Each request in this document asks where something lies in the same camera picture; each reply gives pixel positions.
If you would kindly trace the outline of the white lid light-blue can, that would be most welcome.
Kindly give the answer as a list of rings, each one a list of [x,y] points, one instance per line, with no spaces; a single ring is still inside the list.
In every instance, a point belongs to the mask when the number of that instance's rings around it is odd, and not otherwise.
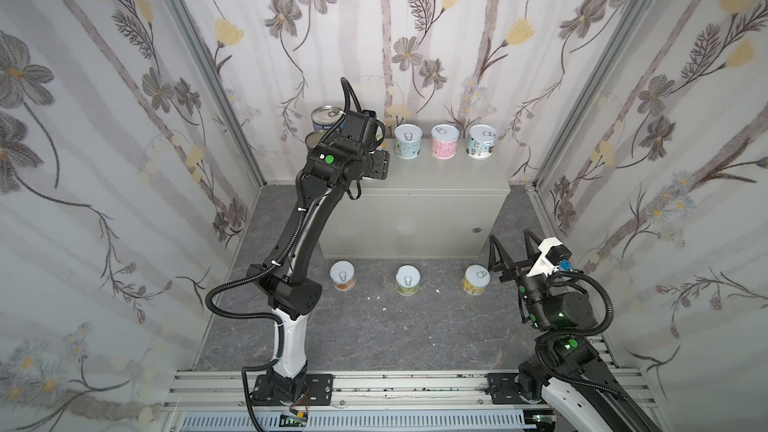
[[[401,124],[394,130],[395,154],[403,160],[415,159],[421,150],[422,129],[414,124]]]

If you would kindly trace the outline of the white lid pink-red can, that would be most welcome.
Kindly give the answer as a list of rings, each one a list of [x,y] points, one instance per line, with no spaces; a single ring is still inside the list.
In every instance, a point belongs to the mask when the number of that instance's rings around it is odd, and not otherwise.
[[[459,130],[450,124],[439,124],[431,130],[430,155],[438,160],[449,160],[457,150]]]

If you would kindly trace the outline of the blue labelled tall can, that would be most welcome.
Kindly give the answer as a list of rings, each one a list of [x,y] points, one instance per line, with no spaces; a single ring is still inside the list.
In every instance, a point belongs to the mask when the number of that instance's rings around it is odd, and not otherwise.
[[[341,107],[333,105],[319,106],[310,113],[314,131],[331,130],[343,116],[344,110]]]

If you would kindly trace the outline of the dark labelled tall can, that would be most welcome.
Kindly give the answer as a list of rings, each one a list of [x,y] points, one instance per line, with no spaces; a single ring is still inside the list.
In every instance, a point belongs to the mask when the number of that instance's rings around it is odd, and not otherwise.
[[[312,152],[323,140],[324,136],[326,135],[325,130],[315,130],[309,133],[305,137],[305,146],[307,149],[307,152]]]

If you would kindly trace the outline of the white lid green can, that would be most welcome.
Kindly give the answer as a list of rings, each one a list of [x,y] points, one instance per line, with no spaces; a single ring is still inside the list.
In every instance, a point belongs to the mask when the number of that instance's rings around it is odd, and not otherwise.
[[[395,279],[398,293],[403,296],[412,296],[418,291],[421,274],[415,266],[403,265],[398,269]]]

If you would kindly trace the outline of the white lid teal can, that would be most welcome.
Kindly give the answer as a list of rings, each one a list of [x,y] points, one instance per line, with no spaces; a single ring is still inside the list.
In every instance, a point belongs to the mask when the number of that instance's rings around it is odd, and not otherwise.
[[[473,125],[468,132],[466,146],[467,155],[475,160],[485,160],[491,157],[497,141],[497,131],[489,125]]]

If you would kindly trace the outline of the white lid orange can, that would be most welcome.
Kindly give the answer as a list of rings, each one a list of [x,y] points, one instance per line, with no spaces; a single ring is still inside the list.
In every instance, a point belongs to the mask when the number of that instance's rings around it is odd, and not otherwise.
[[[355,267],[349,261],[335,262],[329,271],[333,286],[339,291],[348,291],[355,286]]]

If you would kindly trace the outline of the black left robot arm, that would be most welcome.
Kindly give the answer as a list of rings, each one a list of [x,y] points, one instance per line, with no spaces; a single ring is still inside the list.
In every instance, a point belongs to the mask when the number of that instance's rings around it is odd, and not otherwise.
[[[389,153],[380,149],[384,124],[371,110],[351,111],[307,152],[296,177],[296,204],[273,251],[247,272],[267,297],[275,324],[274,363],[266,375],[272,396],[296,402],[306,387],[307,319],[323,287],[309,279],[311,256],[333,210],[343,197],[354,200],[352,184],[364,177],[383,180]]]

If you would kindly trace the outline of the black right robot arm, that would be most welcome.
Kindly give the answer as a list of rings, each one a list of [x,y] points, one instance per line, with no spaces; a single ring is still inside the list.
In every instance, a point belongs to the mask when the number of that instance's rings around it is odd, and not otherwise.
[[[573,431],[658,430],[590,342],[615,316],[607,290],[573,267],[558,238],[540,239],[529,229],[523,235],[526,257],[519,261],[495,235],[488,238],[489,271],[516,286],[522,322],[540,333],[518,368],[518,396],[547,404]]]

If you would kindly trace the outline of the white lid yellow can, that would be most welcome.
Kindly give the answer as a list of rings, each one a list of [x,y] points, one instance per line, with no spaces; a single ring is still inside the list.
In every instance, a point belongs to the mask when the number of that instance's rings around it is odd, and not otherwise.
[[[488,270],[481,265],[473,264],[465,270],[462,288],[467,294],[478,296],[484,293],[490,281],[491,276]]]

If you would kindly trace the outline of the grey metal cabinet box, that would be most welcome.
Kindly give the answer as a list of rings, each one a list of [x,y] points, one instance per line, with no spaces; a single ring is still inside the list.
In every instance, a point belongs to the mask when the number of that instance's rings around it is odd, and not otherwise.
[[[481,254],[510,193],[499,159],[459,151],[414,159],[393,155],[387,178],[361,181],[357,200],[343,198],[319,239],[327,259],[469,259]]]

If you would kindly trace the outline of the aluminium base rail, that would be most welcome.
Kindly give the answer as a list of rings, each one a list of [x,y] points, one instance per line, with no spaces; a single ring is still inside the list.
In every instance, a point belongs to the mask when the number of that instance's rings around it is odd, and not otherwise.
[[[179,372],[160,412],[158,431],[263,431],[256,415],[287,412],[305,421],[316,411],[520,410],[527,431],[573,431],[545,403],[521,399],[516,371],[335,371],[307,377],[296,402],[272,396],[261,372]]]

